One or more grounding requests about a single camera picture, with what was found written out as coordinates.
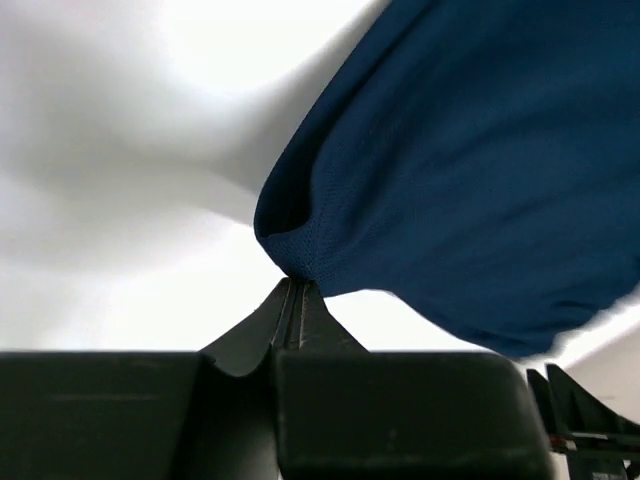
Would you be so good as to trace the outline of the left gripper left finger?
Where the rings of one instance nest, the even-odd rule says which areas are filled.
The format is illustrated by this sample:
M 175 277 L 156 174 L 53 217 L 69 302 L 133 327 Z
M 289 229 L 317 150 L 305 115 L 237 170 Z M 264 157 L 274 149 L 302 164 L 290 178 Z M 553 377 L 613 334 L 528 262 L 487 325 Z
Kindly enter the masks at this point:
M 275 479 L 268 358 L 293 285 L 197 352 L 5 352 L 5 479 Z

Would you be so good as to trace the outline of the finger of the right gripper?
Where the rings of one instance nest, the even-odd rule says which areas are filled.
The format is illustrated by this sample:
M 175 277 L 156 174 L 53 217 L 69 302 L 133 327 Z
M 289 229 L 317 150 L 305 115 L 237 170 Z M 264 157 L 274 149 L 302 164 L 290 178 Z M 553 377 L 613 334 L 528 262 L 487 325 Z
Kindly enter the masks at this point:
M 535 369 L 527 369 L 526 377 L 545 430 L 550 438 L 555 438 L 558 436 L 558 427 L 549 382 Z
M 551 438 L 576 450 L 638 450 L 639 425 L 617 414 L 556 365 L 548 365 Z

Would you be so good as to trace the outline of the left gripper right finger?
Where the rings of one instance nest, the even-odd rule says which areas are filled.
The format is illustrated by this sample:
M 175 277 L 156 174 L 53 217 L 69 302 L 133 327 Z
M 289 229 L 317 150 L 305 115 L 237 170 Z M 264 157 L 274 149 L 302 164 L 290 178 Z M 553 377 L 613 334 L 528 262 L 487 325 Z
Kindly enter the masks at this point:
M 291 279 L 272 341 L 286 479 L 550 479 L 523 377 L 486 352 L 367 351 Z

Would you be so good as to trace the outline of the navy blue shorts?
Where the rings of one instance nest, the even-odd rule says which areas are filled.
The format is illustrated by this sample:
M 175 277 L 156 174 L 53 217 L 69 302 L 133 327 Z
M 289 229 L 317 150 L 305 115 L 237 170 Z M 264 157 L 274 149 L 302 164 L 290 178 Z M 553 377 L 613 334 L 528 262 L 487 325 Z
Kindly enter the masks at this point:
M 503 355 L 639 282 L 639 5 L 394 1 L 268 176 L 256 238 Z

